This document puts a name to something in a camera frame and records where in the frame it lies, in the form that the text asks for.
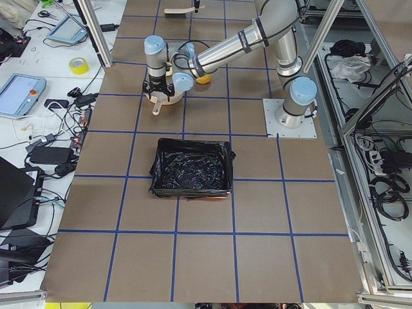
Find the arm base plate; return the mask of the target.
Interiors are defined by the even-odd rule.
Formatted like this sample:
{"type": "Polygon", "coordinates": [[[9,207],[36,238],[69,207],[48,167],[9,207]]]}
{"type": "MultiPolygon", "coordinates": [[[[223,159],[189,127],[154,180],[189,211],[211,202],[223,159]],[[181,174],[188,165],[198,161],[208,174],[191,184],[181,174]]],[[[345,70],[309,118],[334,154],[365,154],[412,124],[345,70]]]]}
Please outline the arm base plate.
{"type": "Polygon", "coordinates": [[[292,116],[283,109],[284,99],[264,98],[263,111],[268,138],[316,139],[314,118],[310,107],[305,114],[292,116]]]}

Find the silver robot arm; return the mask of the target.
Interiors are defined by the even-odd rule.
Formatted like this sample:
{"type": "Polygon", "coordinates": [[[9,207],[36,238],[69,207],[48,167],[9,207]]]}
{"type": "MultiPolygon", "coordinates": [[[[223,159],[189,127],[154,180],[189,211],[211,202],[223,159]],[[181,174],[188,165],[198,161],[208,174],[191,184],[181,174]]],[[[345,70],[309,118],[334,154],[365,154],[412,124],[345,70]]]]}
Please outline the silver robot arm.
{"type": "Polygon", "coordinates": [[[301,72],[303,60],[294,32],[304,8],[298,1],[256,1],[255,6],[259,15],[250,26],[200,53],[195,52],[193,40],[167,43],[158,35],[147,37],[148,78],[142,83],[143,94],[155,104],[174,104],[193,88],[196,79],[258,48],[273,47],[277,76],[285,92],[275,119],[283,127],[298,128],[317,94],[315,82],[301,72]]]}

